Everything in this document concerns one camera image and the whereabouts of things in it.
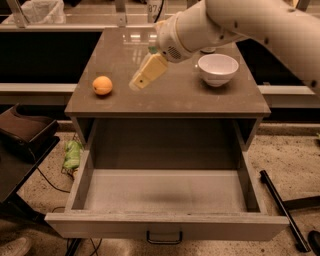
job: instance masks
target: white container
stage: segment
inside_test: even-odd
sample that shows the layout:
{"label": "white container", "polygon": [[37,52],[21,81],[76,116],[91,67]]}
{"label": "white container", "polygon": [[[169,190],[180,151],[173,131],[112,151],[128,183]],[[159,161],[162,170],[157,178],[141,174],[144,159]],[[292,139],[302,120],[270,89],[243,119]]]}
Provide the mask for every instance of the white container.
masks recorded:
{"label": "white container", "polygon": [[223,54],[209,54],[198,61],[200,77],[210,86],[219,87],[228,83],[239,69],[239,63]]}
{"label": "white container", "polygon": [[[63,0],[31,0],[22,6],[22,12],[30,24],[63,24],[66,23]],[[10,15],[3,24],[14,24]]]}

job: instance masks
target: black stand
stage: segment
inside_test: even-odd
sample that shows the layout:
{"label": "black stand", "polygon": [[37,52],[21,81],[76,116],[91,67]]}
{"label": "black stand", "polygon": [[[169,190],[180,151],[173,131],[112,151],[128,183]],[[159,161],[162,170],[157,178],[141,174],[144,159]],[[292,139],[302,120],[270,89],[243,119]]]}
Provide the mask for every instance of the black stand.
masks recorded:
{"label": "black stand", "polygon": [[312,230],[308,234],[308,242],[313,252],[320,256],[320,232]]}
{"label": "black stand", "polygon": [[19,219],[31,221],[35,224],[49,226],[44,220],[45,215],[33,210],[18,194],[12,194],[8,200],[0,205],[0,211],[4,215],[14,216]]}
{"label": "black stand", "polygon": [[292,218],[290,211],[297,210],[297,209],[318,207],[320,206],[320,196],[283,201],[278,191],[274,187],[271,179],[269,178],[267,172],[265,170],[262,170],[260,172],[260,175],[261,175],[261,181],[267,185],[280,211],[282,212],[282,214],[284,214],[288,218],[292,234],[297,241],[297,245],[296,245],[297,249],[300,252],[310,252],[311,249],[308,243],[306,242],[306,240],[304,239],[304,237],[302,236],[299,230],[299,227],[297,226],[294,219]]}

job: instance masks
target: white bowl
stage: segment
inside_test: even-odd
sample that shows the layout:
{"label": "white bowl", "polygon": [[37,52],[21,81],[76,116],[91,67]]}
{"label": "white bowl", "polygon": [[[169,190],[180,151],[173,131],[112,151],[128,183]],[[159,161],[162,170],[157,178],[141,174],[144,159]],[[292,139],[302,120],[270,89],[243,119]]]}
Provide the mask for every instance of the white bowl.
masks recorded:
{"label": "white bowl", "polygon": [[228,83],[239,69],[239,63],[224,54],[208,54],[198,61],[200,77],[213,87]]}

